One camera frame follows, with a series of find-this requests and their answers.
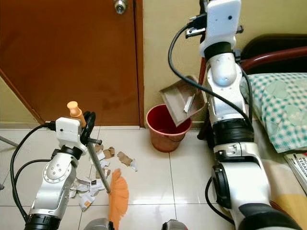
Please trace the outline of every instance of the dustpan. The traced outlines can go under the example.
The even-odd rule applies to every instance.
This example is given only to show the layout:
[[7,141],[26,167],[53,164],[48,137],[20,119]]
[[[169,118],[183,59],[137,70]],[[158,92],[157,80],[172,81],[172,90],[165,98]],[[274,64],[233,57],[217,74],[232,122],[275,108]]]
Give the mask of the dustpan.
[[[192,76],[188,76],[188,78],[197,82],[196,79]],[[167,88],[162,89],[160,94],[176,126],[179,126],[188,118],[198,113],[205,107],[207,103],[205,93],[203,91],[197,90],[197,88],[185,82],[184,80],[179,80]],[[192,101],[192,104],[186,113],[184,108],[188,102],[189,97],[193,97],[194,95],[195,97]]]

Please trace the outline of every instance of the wall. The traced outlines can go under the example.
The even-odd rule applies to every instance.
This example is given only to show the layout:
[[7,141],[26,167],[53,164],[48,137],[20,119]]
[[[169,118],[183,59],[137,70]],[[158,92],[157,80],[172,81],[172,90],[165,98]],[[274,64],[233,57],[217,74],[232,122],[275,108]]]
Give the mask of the wall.
[[[267,33],[307,33],[307,1],[305,0],[242,0],[236,48],[243,48],[256,36]],[[198,0],[143,0],[144,28],[144,112],[163,103],[159,90],[178,80],[167,62],[169,44],[188,19],[199,13]],[[174,64],[184,74],[198,77],[199,37],[183,36],[174,48]]]
[[36,123],[35,118],[0,77],[0,122]]

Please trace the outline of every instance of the door frame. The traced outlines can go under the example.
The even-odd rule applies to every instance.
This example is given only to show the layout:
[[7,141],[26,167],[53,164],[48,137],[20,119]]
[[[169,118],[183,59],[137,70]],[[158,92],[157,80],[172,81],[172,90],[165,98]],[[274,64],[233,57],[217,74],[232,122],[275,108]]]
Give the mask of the door frame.
[[[134,8],[134,34],[135,34],[135,47],[136,47],[136,66],[137,66],[137,79],[138,79],[138,100],[139,100],[139,124],[144,127],[144,71],[143,71],[143,0],[132,0]],[[25,105],[34,118],[43,124],[45,121],[39,116],[34,108],[27,102],[21,95],[10,79],[0,68],[0,75],[15,93],[19,100]]]

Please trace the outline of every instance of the brown door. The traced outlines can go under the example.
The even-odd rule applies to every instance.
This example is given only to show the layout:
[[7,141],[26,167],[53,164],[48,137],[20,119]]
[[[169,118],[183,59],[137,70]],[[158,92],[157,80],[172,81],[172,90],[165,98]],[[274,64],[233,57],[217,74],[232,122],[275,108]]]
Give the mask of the brown door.
[[43,121],[67,102],[97,125],[139,125],[133,0],[1,0],[0,68]]

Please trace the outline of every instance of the green checkered pillowcase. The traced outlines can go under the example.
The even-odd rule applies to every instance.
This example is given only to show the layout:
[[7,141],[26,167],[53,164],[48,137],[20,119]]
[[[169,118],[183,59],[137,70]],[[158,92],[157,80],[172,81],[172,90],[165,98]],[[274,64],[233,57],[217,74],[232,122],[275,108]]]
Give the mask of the green checkered pillowcase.
[[[264,73],[248,76],[253,109],[277,152],[307,147],[307,73]],[[248,98],[245,79],[241,92]]]

